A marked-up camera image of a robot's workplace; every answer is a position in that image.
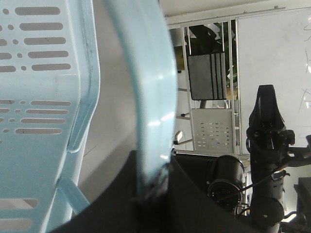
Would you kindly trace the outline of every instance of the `whiteboard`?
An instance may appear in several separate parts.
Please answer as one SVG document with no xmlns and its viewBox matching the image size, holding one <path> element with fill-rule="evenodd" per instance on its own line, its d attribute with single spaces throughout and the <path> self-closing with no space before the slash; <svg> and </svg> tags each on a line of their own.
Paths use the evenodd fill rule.
<svg viewBox="0 0 311 233">
<path fill-rule="evenodd" d="M 273 84 L 297 147 L 311 134 L 311 8 L 237 18 L 242 153 L 259 85 Z"/>
</svg>

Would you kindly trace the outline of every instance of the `slotted hole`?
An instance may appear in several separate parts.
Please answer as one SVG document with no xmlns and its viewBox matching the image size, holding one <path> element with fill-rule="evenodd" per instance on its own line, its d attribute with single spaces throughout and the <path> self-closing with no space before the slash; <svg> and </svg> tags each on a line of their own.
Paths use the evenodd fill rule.
<svg viewBox="0 0 311 233">
<path fill-rule="evenodd" d="M 5 39 L 0 39 L 0 46 L 6 46 L 8 42 Z"/>
<path fill-rule="evenodd" d="M 66 39 L 63 37 L 42 37 L 42 38 L 25 38 L 26 45 L 58 45 L 65 44 Z"/>
<path fill-rule="evenodd" d="M 39 64 L 39 65 L 32 65 L 32 69 L 34 71 L 45 71 L 45 70 L 64 70 L 70 69 L 70 64 Z"/>
<path fill-rule="evenodd" d="M 29 52 L 30 58 L 52 58 L 52 57 L 68 57 L 67 51 L 33 51 Z"/>
<path fill-rule="evenodd" d="M 34 100 L 31 102 L 32 105 L 51 105 L 51 106 L 70 106 L 71 102 L 68 101 L 45 101 L 45 100 Z"/>
<path fill-rule="evenodd" d="M 0 100 L 0 104 L 14 104 L 15 100 Z"/>
<path fill-rule="evenodd" d="M 8 52 L 2 52 L 0 53 L 0 60 L 8 60 L 11 59 L 12 55 Z"/>
<path fill-rule="evenodd" d="M 67 114 L 67 110 L 46 110 L 46 109 L 28 109 L 26 113 L 31 114 Z"/>
<path fill-rule="evenodd" d="M 15 13 L 19 16 L 59 15 L 58 7 L 17 7 Z"/>
<path fill-rule="evenodd" d="M 14 66 L 0 66 L 0 73 L 15 72 L 16 68 Z"/>
<path fill-rule="evenodd" d="M 28 210 L 38 205 L 37 199 L 0 199 L 0 210 Z"/>
<path fill-rule="evenodd" d="M 61 129 L 17 129 L 15 133 L 19 134 L 60 134 L 62 132 Z"/>
<path fill-rule="evenodd" d="M 50 31 L 62 30 L 62 23 L 21 23 L 19 28 L 23 31 Z"/>
<path fill-rule="evenodd" d="M 0 231 L 25 231 L 31 228 L 33 222 L 28 218 L 0 219 Z"/>
<path fill-rule="evenodd" d="M 0 113 L 8 113 L 10 109 L 7 108 L 0 108 Z"/>
<path fill-rule="evenodd" d="M 21 122 L 27 124 L 62 124 L 65 122 L 65 120 L 50 118 L 24 118 L 21 120 Z"/>
</svg>

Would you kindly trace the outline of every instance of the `black cable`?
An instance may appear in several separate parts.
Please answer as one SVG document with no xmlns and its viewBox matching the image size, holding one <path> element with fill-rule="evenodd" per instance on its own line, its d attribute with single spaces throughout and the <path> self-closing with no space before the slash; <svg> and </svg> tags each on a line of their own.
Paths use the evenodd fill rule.
<svg viewBox="0 0 311 233">
<path fill-rule="evenodd" d="M 216 201 L 222 201 L 222 200 L 225 200 L 227 198 L 230 198 L 230 197 L 233 197 L 241 192 L 244 192 L 245 190 L 249 189 L 249 188 L 252 188 L 252 187 L 255 187 L 257 186 L 258 184 L 264 182 L 266 179 L 270 178 L 275 172 L 283 169 L 283 167 L 287 164 L 288 161 L 286 161 L 285 163 L 282 163 L 281 165 L 279 165 L 276 169 L 274 169 L 272 172 L 269 173 L 269 175 L 267 175 L 266 177 L 262 178 L 260 181 L 258 181 L 257 183 L 253 183 L 253 184 L 250 184 L 249 186 L 245 187 L 245 188 L 242 188 L 234 193 L 231 193 L 223 198 L 220 198 L 219 200 L 216 200 Z"/>
<path fill-rule="evenodd" d="M 287 219 L 287 218 L 289 218 L 290 216 L 295 215 L 295 214 L 297 214 L 297 211 L 291 211 L 288 215 L 285 215 L 285 216 L 284 216 L 284 219 Z"/>
<path fill-rule="evenodd" d="M 243 209 L 243 210 L 237 215 L 237 217 L 240 217 L 245 211 L 250 210 L 250 209 L 251 209 L 251 207 L 248 207 L 248 208 L 246 208 L 246 209 Z"/>
</svg>

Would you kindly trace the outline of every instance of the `metal rod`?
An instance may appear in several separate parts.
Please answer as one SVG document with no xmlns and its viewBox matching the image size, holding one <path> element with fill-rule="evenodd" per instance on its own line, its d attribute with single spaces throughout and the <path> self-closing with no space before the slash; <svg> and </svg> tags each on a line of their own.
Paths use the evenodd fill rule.
<svg viewBox="0 0 311 233">
<path fill-rule="evenodd" d="M 223 41 L 223 52 L 224 52 L 225 51 L 224 22 L 222 22 L 222 41 Z"/>
<path fill-rule="evenodd" d="M 185 116 L 176 116 L 177 119 L 181 120 L 190 120 L 190 117 L 185 117 Z"/>
<path fill-rule="evenodd" d="M 190 42 L 190 30 L 189 30 L 189 27 L 187 27 L 187 36 L 188 36 L 189 55 L 191 55 L 191 42 Z"/>
<path fill-rule="evenodd" d="M 192 142 L 192 139 L 189 139 L 189 140 L 186 140 L 186 141 L 183 141 L 183 142 L 178 142 L 178 145 L 183 145 L 183 144 L 186 144 L 188 142 Z"/>
<path fill-rule="evenodd" d="M 228 21 L 228 40 L 229 40 L 229 67 L 230 67 L 232 144 L 233 144 L 232 146 L 233 146 L 233 153 L 236 155 L 236 134 L 235 134 L 235 115 L 234 115 L 234 93 L 233 93 L 233 60 L 232 60 L 232 28 L 231 28 L 231 21 Z"/>
</svg>

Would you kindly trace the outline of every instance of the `white ceiling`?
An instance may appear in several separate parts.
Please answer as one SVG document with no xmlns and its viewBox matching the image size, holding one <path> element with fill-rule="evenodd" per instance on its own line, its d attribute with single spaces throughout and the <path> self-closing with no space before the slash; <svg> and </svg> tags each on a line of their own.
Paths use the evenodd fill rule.
<svg viewBox="0 0 311 233">
<path fill-rule="evenodd" d="M 258 1 L 268 0 L 160 0 L 160 4 L 165 15 L 175 16 Z"/>
</svg>

